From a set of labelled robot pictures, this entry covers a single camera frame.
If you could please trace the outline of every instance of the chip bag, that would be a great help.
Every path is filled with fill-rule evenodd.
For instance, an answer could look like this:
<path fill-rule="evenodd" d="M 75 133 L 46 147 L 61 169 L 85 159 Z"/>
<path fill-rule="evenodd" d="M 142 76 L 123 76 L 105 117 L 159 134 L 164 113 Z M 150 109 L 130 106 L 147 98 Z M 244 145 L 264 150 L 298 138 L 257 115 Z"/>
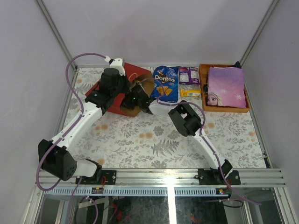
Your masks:
<path fill-rule="evenodd" d="M 151 94 L 151 97 L 157 98 L 163 95 L 163 90 L 165 95 L 160 98 L 160 100 L 165 102 L 176 103 L 178 101 L 178 67 L 166 67 L 159 66 L 153 72 L 155 81 L 155 87 Z"/>

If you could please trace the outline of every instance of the floral tablecloth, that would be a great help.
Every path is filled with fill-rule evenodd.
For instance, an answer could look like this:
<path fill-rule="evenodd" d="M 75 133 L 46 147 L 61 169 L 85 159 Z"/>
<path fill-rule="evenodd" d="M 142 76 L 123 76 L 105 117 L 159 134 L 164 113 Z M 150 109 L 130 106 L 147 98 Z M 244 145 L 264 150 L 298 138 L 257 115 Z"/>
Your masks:
<path fill-rule="evenodd" d="M 145 68 L 153 72 L 154 68 Z M 100 79 L 103 68 L 78 70 L 75 90 L 82 100 Z M 201 98 L 184 98 L 201 106 Z M 65 125 L 79 111 L 72 96 Z M 205 132 L 235 168 L 264 168 L 250 113 L 206 112 Z M 79 141 L 74 158 L 88 158 L 105 168 L 208 168 L 192 140 L 180 135 L 168 117 L 140 112 L 126 117 L 110 112 Z"/>

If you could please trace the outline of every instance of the white wall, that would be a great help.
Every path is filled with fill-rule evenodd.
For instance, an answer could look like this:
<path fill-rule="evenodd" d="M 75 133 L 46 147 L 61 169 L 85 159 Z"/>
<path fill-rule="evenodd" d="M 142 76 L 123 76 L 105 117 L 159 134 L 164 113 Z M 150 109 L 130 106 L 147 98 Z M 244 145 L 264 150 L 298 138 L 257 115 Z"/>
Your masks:
<path fill-rule="evenodd" d="M 143 65 L 240 60 L 272 0 L 44 0 L 72 55 Z M 86 57 L 78 64 L 105 64 Z"/>
<path fill-rule="evenodd" d="M 33 0 L 0 3 L 0 223 L 17 224 L 35 183 L 37 145 L 54 134 L 67 64 Z"/>
<path fill-rule="evenodd" d="M 281 1 L 245 62 L 252 106 L 299 216 L 299 1 Z"/>

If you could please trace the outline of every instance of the pink fabric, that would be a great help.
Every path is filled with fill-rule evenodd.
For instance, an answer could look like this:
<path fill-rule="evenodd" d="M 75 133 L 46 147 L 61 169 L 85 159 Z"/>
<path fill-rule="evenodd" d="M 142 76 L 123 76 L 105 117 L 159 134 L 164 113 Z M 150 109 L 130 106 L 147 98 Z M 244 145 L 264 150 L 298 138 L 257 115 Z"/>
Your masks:
<path fill-rule="evenodd" d="M 207 100 L 208 105 L 246 108 L 243 69 L 210 67 Z"/>

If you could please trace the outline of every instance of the wooden tray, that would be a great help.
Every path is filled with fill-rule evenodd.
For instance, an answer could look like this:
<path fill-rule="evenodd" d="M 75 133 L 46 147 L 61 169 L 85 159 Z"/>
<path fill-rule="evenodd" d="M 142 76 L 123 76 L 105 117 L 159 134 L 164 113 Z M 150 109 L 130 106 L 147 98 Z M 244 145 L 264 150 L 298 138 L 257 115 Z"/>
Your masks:
<path fill-rule="evenodd" d="M 201 99 L 202 99 L 202 109 L 204 111 L 211 112 L 234 112 L 234 113 L 247 113 L 250 109 L 248 96 L 246 92 L 246 88 L 244 86 L 245 100 L 246 100 L 246 108 L 237 108 L 230 106 L 209 106 L 207 104 L 207 95 L 204 93 L 204 84 L 207 84 L 207 77 L 209 73 L 210 67 L 230 67 L 230 64 L 200 64 L 199 65 L 199 79 L 200 79 L 200 87 L 201 87 Z"/>

